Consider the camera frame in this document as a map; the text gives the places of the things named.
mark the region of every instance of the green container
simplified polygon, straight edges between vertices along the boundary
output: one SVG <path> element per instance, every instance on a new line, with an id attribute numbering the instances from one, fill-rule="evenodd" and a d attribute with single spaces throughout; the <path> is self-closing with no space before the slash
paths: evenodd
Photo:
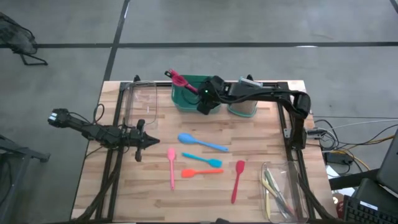
<path id="1" fill-rule="evenodd" d="M 202 83 L 209 76 L 205 75 L 182 75 L 189 84 L 193 87 L 198 88 L 200 83 Z M 191 93 L 184 87 L 172 85 L 172 101 L 175 107 L 181 112 L 198 112 L 197 103 L 199 97 Z M 214 109 L 210 110 L 210 113 L 217 113 L 220 110 L 221 105 L 216 106 Z"/>

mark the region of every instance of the silicone spatula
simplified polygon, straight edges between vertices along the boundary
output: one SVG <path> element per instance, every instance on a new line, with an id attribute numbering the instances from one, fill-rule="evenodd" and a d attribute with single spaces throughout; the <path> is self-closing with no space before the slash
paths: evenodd
<path id="1" fill-rule="evenodd" d="M 223 169 L 212 169 L 212 170 L 193 170 L 193 169 L 185 169 L 181 172 L 181 177 L 189 178 L 193 177 L 195 174 L 217 174 L 224 172 Z"/>
<path id="2" fill-rule="evenodd" d="M 215 167 L 215 168 L 220 168 L 223 165 L 223 162 L 218 159 L 205 159 L 205 158 L 195 156 L 195 155 L 192 155 L 192 154 L 189 154 L 186 152 L 183 152 L 182 155 L 185 157 L 191 158 L 191 159 L 197 159 L 197 160 L 200 160 L 203 162 L 207 162 L 209 165 L 211 165 L 212 167 Z"/>
<path id="3" fill-rule="evenodd" d="M 180 142 L 185 143 L 185 144 L 198 143 L 198 144 L 202 144 L 204 146 L 212 147 L 213 149 L 218 149 L 218 150 L 221 150 L 223 152 L 228 152 L 228 148 L 225 147 L 225 146 L 219 146 L 219 145 L 216 145 L 216 144 L 199 141 L 199 140 L 195 139 L 192 135 L 190 135 L 188 133 L 180 133 L 178 135 L 178 140 L 180 140 Z"/>
<path id="4" fill-rule="evenodd" d="M 236 163 L 236 180 L 235 180 L 234 191 L 232 192 L 232 198 L 231 198 L 232 203 L 235 203 L 236 193 L 238 191 L 239 176 L 241 175 L 243 170 L 244 170 L 244 161 L 238 161 Z"/>
<path id="5" fill-rule="evenodd" d="M 167 158 L 170 161 L 170 185 L 172 190 L 174 190 L 174 159 L 175 159 L 175 150 L 174 148 L 169 148 L 167 151 Z"/>
<path id="6" fill-rule="evenodd" d="M 172 79 L 174 85 L 184 87 L 195 95 L 198 94 L 198 90 L 195 87 L 191 86 L 191 84 L 189 84 L 189 82 L 186 81 L 186 79 L 178 74 L 178 72 L 176 72 L 175 70 L 169 69 L 164 74 Z"/>

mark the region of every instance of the gray floor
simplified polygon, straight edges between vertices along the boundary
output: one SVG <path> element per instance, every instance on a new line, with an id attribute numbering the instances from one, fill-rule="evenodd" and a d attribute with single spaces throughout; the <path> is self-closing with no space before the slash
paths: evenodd
<path id="1" fill-rule="evenodd" d="M 122 4 L 3 0 L 0 11 L 30 28 L 41 44 L 111 43 Z M 388 0 L 132 0 L 121 42 L 398 41 L 397 22 Z M 50 65 L 26 67 L 10 50 L 0 49 L 0 133 L 52 154 L 47 164 L 32 161 L 14 223 L 69 218 L 87 141 L 70 129 L 49 126 L 47 117 L 59 107 L 92 116 L 109 53 L 39 49 L 38 56 Z M 168 68 L 225 79 L 248 73 L 257 79 L 303 79 L 314 115 L 339 126 L 398 118 L 396 55 L 397 47 L 119 49 L 111 80 L 132 80 L 134 75 L 164 80 Z M 393 124 L 398 121 L 336 132 L 341 141 L 363 142 Z M 388 145 L 353 152 L 377 168 Z M 346 167 L 336 169 L 343 172 Z M 353 166 L 351 172 L 358 169 Z"/>

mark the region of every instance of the teal spoon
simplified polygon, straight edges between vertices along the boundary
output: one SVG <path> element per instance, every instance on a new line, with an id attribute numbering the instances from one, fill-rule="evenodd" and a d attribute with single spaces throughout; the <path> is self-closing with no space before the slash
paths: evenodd
<path id="1" fill-rule="evenodd" d="M 191 158 L 191 159 L 197 159 L 203 162 L 207 162 L 209 165 L 211 165 L 212 167 L 216 167 L 216 168 L 220 168 L 223 165 L 223 162 L 218 160 L 218 159 L 204 159 L 202 157 L 198 157 L 186 152 L 182 153 L 183 156 Z"/>
<path id="2" fill-rule="evenodd" d="M 219 145 L 216 145 L 216 144 L 199 141 L 199 140 L 195 139 L 192 135 L 190 135 L 188 133 L 180 133 L 178 135 L 178 140 L 180 140 L 180 142 L 185 143 L 185 144 L 198 143 L 198 144 L 202 144 L 204 146 L 212 147 L 213 149 L 218 149 L 218 150 L 221 150 L 223 152 L 228 152 L 228 148 L 225 147 L 225 146 L 219 146 Z"/>

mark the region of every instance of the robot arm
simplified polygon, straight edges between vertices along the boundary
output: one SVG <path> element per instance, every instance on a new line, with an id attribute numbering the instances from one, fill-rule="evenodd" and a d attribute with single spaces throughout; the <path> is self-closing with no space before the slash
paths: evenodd
<path id="1" fill-rule="evenodd" d="M 310 97 L 301 91 L 281 90 L 274 87 L 254 88 L 243 83 L 226 83 L 218 76 L 205 80 L 198 88 L 200 102 L 197 110 L 208 114 L 211 109 L 220 103 L 241 103 L 246 100 L 273 101 L 280 103 L 289 112 L 292 120 L 289 143 L 293 149 L 304 149 L 307 134 L 304 120 L 310 108 Z"/>
<path id="2" fill-rule="evenodd" d="M 118 146 L 137 147 L 136 161 L 141 161 L 141 149 L 145 149 L 160 141 L 153 138 L 144 131 L 145 121 L 140 119 L 136 127 L 115 127 L 89 123 L 71 115 L 67 109 L 54 109 L 47 120 L 50 125 L 56 128 L 72 128 L 81 132 L 81 135 L 88 140 L 98 141 L 108 149 L 115 149 Z"/>

